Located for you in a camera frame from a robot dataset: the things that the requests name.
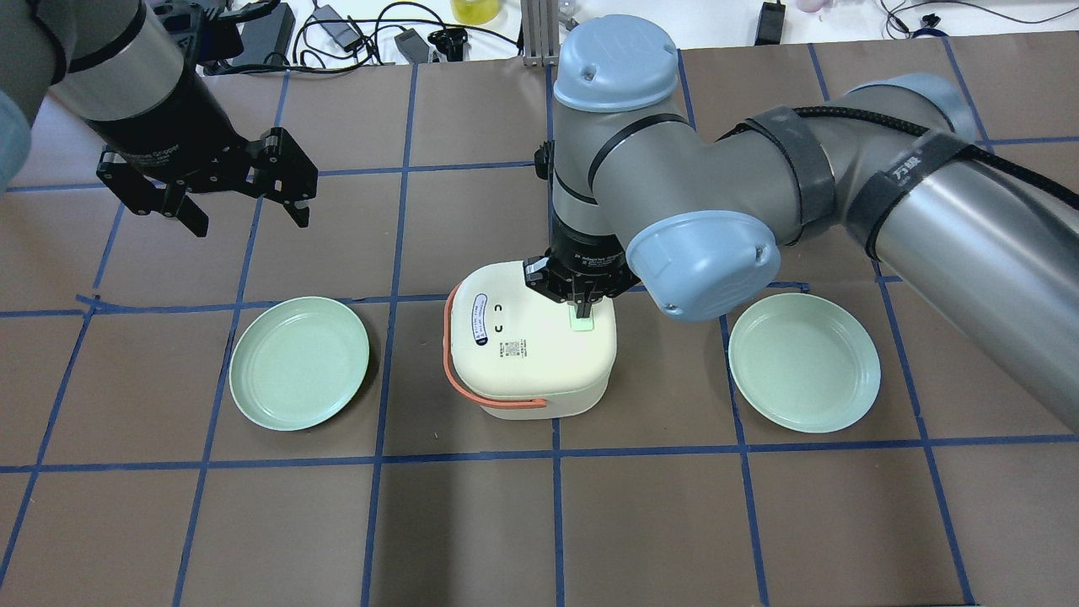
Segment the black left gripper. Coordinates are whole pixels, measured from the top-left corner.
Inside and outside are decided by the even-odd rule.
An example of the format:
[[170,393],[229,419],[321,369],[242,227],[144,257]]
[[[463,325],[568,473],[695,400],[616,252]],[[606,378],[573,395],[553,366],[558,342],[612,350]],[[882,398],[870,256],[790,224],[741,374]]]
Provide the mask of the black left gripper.
[[281,204],[298,227],[311,222],[319,170],[293,135],[274,126],[243,138],[193,72],[142,114],[85,123],[105,142],[97,177],[132,213],[158,212],[205,238],[209,218],[191,196],[234,191]]

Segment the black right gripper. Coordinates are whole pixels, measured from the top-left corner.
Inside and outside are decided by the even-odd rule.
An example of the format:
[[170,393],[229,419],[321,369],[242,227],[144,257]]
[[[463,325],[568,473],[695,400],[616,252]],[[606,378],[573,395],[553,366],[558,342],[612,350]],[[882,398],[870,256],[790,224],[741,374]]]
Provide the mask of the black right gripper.
[[532,291],[557,304],[577,306],[577,319],[588,320],[601,298],[620,296],[639,284],[613,234],[585,234],[554,216],[550,247],[523,261],[523,280]]

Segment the green plate near right arm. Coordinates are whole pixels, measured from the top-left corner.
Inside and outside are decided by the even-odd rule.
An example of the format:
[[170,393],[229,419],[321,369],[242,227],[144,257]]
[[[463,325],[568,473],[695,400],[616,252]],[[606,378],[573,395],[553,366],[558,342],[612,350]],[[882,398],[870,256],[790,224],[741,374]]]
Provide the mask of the green plate near right arm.
[[733,325],[733,382],[760,415],[797,432],[837,432],[878,398],[878,349],[852,314],[810,293],[776,293]]

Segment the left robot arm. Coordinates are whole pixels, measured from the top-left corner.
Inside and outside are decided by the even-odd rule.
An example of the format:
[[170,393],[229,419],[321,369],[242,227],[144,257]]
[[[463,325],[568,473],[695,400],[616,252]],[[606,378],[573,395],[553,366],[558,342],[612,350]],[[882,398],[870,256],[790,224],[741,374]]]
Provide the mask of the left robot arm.
[[30,156],[49,94],[104,142],[96,175],[128,212],[158,213],[204,237],[193,195],[234,191],[282,205],[308,227],[319,173],[285,128],[243,138],[199,75],[238,56],[240,10],[197,1],[4,1],[3,187]]

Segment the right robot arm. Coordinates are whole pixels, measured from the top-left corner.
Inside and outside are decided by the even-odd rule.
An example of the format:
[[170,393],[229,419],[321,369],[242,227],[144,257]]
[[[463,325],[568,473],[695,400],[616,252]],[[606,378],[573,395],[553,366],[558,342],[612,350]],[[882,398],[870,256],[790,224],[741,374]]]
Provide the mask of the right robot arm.
[[974,143],[947,80],[868,82],[705,142],[672,101],[679,54],[641,17],[566,35],[554,84],[550,248],[529,288],[590,314],[642,282],[683,322],[775,279],[780,249],[839,224],[1076,429],[1076,193]]

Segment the green plate near left arm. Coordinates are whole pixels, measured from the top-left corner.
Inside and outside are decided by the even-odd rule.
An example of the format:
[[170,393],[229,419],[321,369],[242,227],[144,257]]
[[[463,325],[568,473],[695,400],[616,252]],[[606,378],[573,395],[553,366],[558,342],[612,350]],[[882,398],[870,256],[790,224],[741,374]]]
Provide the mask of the green plate near left arm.
[[334,299],[301,296],[260,314],[228,363],[240,414],[293,432],[334,417],[361,388],[370,340],[359,316]]

